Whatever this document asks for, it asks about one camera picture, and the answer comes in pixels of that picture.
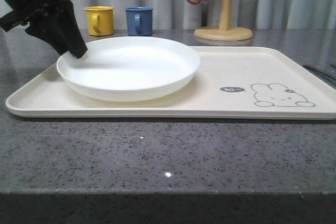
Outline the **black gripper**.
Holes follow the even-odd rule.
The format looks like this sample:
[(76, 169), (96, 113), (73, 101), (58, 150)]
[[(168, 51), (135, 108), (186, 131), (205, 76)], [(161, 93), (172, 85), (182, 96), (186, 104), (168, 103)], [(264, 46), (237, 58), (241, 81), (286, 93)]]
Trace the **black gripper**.
[[(70, 0), (4, 0), (12, 9), (1, 18), (1, 27), (9, 31), (18, 25), (25, 32), (51, 45), (60, 55), (70, 52), (81, 58), (87, 46), (79, 31)], [(51, 16), (51, 22), (33, 22)]]

